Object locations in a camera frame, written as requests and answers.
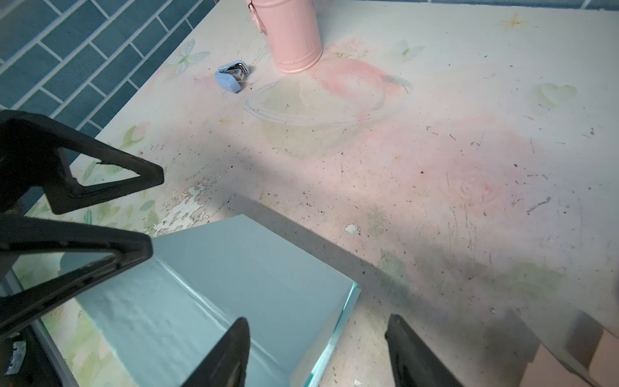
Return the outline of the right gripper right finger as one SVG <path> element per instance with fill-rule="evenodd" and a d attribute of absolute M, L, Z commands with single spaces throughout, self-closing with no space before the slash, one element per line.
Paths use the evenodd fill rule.
<path fill-rule="evenodd" d="M 385 332 L 396 387 L 463 385 L 399 314 L 391 314 Z"/>

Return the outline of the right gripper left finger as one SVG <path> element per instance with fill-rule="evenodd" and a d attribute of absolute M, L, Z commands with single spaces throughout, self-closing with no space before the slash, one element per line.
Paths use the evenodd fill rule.
<path fill-rule="evenodd" d="M 249 323 L 238 318 L 182 387 L 244 387 L 250 348 Z"/>

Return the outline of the light blue paper box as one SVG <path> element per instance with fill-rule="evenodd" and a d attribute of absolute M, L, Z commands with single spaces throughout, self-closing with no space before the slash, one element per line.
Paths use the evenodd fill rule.
<path fill-rule="evenodd" d="M 316 386 L 359 286 L 246 216 L 156 237 L 77 302 L 140 386 L 179 386 L 239 318 L 249 386 Z"/>

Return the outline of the pink flat paper box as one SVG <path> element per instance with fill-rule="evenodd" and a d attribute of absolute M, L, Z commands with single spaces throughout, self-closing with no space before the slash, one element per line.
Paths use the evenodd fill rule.
<path fill-rule="evenodd" d="M 617 386 L 618 328 L 578 319 L 571 328 L 527 326 L 538 340 L 520 386 Z"/>

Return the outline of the pink pencil bucket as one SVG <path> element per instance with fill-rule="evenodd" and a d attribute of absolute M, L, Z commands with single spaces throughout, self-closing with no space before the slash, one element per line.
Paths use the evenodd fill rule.
<path fill-rule="evenodd" d="M 322 40 L 314 3 L 309 0 L 247 2 L 256 27 L 266 36 L 277 69 L 299 74 L 322 56 Z"/>

